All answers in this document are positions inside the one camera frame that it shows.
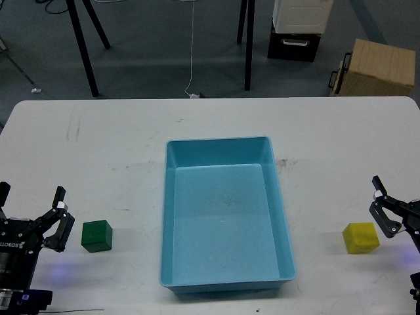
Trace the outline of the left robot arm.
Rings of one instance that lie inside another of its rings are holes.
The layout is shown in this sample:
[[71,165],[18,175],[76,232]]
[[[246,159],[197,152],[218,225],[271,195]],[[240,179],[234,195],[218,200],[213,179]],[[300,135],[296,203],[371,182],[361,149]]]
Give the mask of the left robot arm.
[[1,212],[2,314],[39,314],[51,304],[52,291],[30,285],[40,251],[65,250],[75,222],[64,203],[65,194],[59,186],[51,209],[35,220],[8,218]]

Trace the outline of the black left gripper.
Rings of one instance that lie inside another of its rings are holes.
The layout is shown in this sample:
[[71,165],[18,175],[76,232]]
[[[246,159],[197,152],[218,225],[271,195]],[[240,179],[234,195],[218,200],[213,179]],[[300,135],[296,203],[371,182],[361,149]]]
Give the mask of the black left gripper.
[[[5,206],[11,186],[0,182],[1,216],[1,288],[27,290],[30,288],[41,247],[63,252],[75,219],[64,203],[66,190],[58,186],[51,209],[34,221],[7,219]],[[54,234],[43,234],[58,223]]]

